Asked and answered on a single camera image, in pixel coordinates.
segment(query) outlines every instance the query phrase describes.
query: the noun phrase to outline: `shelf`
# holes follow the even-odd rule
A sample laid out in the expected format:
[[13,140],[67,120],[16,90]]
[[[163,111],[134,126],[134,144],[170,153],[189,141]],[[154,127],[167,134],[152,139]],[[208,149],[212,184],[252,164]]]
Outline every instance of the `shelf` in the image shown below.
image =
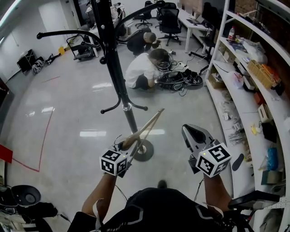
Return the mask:
[[255,190],[268,192],[269,187],[261,185],[262,171],[259,168],[267,155],[268,148],[271,147],[271,142],[264,138],[263,133],[254,135],[251,131],[253,124],[259,126],[260,116],[257,112],[258,105],[251,92],[246,92],[243,88],[237,89],[234,85],[232,76],[229,76],[227,73],[234,69],[232,64],[213,60],[213,65],[221,75],[222,80],[230,92],[243,123],[252,156]]
[[[288,132],[284,127],[284,120],[286,117],[290,116],[290,101],[285,93],[282,96],[278,96],[277,93],[273,90],[266,89],[261,82],[256,78],[254,74],[247,68],[246,62],[243,61],[243,55],[237,53],[233,47],[226,41],[226,38],[221,37],[220,41],[226,45],[226,47],[237,57],[237,59],[241,62],[241,64],[248,71],[250,76],[252,77],[255,84],[258,86],[261,94],[263,95],[269,110],[273,116],[274,122],[276,124],[278,134],[280,137],[283,154],[284,154],[284,162],[285,162],[285,170],[286,176],[290,176],[290,132]],[[290,196],[290,178],[286,178],[286,195]]]
[[[233,121],[225,121],[222,117],[222,110],[220,108],[220,102],[224,102],[225,99],[222,96],[221,90],[214,89],[209,80],[206,80],[206,84],[213,99],[213,103],[217,109],[217,114],[222,125],[227,148],[232,155],[230,162],[232,167],[232,164],[236,161],[240,153],[245,153],[244,146],[243,144],[231,145],[228,139],[228,135],[234,132],[232,129]],[[251,176],[252,173],[252,169],[245,161],[242,162],[240,168],[237,171],[232,171],[234,198],[238,198],[246,194],[250,189],[255,187],[254,178]]]
[[260,226],[263,223],[264,218],[269,211],[270,211],[270,209],[265,208],[265,209],[257,210],[255,212],[253,231],[255,231],[255,232],[260,231]]
[[227,10],[226,14],[240,21],[242,24],[246,25],[251,30],[256,32],[259,36],[261,36],[269,45],[271,45],[280,54],[280,56],[288,63],[288,65],[290,65],[289,53],[280,44],[278,44],[274,39],[272,39],[269,35],[267,35],[265,32],[261,31],[256,26],[244,20],[242,17],[240,17],[239,15],[236,15],[233,12],[230,12]]

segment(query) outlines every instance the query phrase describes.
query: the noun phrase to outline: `white t-shirt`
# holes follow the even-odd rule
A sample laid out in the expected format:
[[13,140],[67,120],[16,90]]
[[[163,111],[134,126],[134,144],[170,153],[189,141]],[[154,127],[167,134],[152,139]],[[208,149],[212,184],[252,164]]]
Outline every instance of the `white t-shirt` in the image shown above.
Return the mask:
[[135,58],[127,68],[125,74],[126,85],[129,88],[134,88],[136,86],[136,81],[138,77],[142,74],[148,79],[153,79],[157,68],[155,65],[149,60],[149,54],[142,53]]

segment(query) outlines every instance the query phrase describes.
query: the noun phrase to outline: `office chair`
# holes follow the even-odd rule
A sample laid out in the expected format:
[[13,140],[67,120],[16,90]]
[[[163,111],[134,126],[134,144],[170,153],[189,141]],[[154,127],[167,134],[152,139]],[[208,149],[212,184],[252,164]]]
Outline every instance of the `office chair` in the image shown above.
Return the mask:
[[[167,9],[176,9],[176,4],[173,3],[173,2],[166,2],[164,7],[162,8],[167,8]],[[160,21],[159,22],[159,25],[155,26],[155,28],[159,27],[160,24],[161,24],[161,20],[162,20],[162,15],[161,15],[161,7],[157,8],[157,16],[156,16],[156,19],[157,21]]]
[[176,35],[181,33],[181,28],[178,27],[178,14],[179,9],[161,8],[162,22],[160,24],[160,31],[169,35],[165,35],[164,37],[158,39],[168,39],[166,46],[168,46],[170,40],[179,42],[179,44],[181,45],[181,41]]
[[[149,5],[151,5],[151,4],[152,4],[151,1],[146,1],[146,2],[145,2],[145,7],[146,7],[146,6],[149,6]],[[141,22],[142,22],[142,23],[140,23],[140,24],[136,24],[135,26],[136,26],[137,28],[139,28],[139,27],[142,26],[142,25],[149,27],[149,26],[148,26],[149,24],[152,26],[153,24],[152,24],[152,23],[149,23],[149,22],[147,21],[148,19],[151,19],[151,18],[152,18],[152,15],[151,15],[151,10],[150,10],[150,11],[144,13],[143,15],[139,15],[139,16],[137,16],[137,17],[134,18],[134,19],[140,19]]]

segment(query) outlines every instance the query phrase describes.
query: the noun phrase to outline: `black shirt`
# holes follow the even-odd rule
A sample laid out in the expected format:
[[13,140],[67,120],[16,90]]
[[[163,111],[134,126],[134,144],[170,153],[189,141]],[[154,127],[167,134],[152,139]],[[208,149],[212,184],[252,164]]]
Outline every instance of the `black shirt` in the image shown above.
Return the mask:
[[[106,224],[102,232],[154,232],[154,231],[232,231],[221,215],[217,216],[175,189],[147,188],[137,192]],[[78,212],[68,232],[90,232],[95,229],[96,218]],[[245,220],[235,221],[244,231]]]
[[133,35],[127,42],[127,48],[134,52],[134,51],[141,51],[144,50],[144,46],[145,47],[145,51],[149,50],[152,46],[151,43],[147,43],[144,40],[144,33],[145,32],[150,32],[150,31],[146,31],[146,30],[141,30],[139,33]]

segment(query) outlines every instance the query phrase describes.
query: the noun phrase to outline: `black pants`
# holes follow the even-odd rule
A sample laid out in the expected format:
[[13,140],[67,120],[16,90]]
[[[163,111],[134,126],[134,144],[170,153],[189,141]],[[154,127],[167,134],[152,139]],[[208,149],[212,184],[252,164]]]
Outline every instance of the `black pants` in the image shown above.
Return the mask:
[[148,85],[148,79],[144,76],[144,74],[140,75],[136,81],[136,86],[133,89],[144,89],[148,90],[150,89]]

